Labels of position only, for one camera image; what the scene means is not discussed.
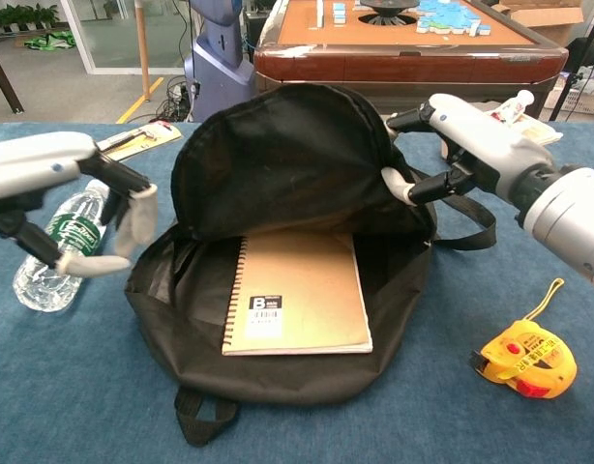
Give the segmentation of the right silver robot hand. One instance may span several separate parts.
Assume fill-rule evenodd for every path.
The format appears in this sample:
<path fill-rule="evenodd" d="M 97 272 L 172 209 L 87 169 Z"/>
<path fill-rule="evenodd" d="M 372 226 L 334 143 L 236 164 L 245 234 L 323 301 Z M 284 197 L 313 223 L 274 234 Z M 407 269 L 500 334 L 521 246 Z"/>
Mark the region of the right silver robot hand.
<path fill-rule="evenodd" d="M 422 181 L 411 183 L 395 168 L 381 169 L 388 190 L 407 205 L 477 188 L 514 206 L 523 224 L 544 189 L 561 177 L 546 148 L 453 95 L 433 94 L 417 108 L 391 116 L 386 126 L 395 135 L 432 131 L 448 145 L 450 169 Z"/>

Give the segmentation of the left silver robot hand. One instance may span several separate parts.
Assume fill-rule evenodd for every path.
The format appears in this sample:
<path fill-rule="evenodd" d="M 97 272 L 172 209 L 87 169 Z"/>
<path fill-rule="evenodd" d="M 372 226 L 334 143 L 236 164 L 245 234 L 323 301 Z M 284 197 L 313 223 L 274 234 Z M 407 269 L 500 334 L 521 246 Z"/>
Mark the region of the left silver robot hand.
<path fill-rule="evenodd" d="M 100 223 L 116 221 L 112 255 L 63 252 L 26 214 L 40 209 L 50 189 L 87 175 L 108 187 Z M 138 246 L 148 245 L 159 216 L 158 187 L 146 176 L 106 155 L 88 134 L 54 131 L 0 141 L 0 237 L 59 275 L 95 277 L 131 265 Z"/>

